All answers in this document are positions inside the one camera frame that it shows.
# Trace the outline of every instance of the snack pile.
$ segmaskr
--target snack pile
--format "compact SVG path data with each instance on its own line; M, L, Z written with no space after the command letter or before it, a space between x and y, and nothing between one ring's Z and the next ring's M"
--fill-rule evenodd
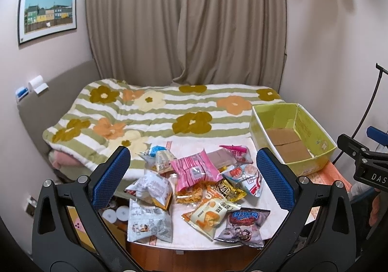
M168 146L154 146L140 157L147 162L144 176L125 190L136 199L129 203L128 241L156 236L172 242L169 209L176 203L187 205L182 219L210 240L263 247L259 229L270 211L236 203L261 194L263 177L248 147L220 145L176 158ZM216 236L224 220L226 228Z

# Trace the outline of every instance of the metal screw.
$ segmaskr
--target metal screw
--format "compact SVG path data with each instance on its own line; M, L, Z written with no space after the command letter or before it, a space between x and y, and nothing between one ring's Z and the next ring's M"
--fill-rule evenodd
M336 186L339 187L339 188L343 188L343 182L337 180L337 181L336 181Z
M308 182L309 182L308 178L305 177L305 176L300 177L300 178L299 178L299 181L300 181L300 183L302 183L302 184L308 184Z
M84 184L86 181L88 181L88 176L86 175L82 175L82 176L79 176L77 181L80 183L80 184Z
M52 181L51 180L46 180L44 183L43 183L43 187L50 187L52 184Z

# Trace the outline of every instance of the colorful houses painting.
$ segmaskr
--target colorful houses painting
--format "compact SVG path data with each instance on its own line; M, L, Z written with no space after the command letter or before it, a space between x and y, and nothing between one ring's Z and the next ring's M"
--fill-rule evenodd
M75 0L20 0L19 44L76 28Z

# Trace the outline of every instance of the headboard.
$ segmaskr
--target headboard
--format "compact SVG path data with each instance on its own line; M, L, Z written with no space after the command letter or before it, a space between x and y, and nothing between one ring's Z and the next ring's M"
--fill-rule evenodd
M48 81L48 89L40 95L31 92L18 103L20 118L47 162L51 148L42 138L43 131L61 119L86 85L100 79L95 61L87 61Z

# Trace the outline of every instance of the striped blanket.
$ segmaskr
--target striped blanket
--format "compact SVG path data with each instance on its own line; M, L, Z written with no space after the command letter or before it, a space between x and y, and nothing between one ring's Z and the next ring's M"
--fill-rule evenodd
M267 87L136 87L105 79L87 85L43 139L92 171L118 146L126 146L132 161L124 179L133 179L145 164L137 154L152 143L205 138L222 144L230 137L249 137L252 104L279 101Z

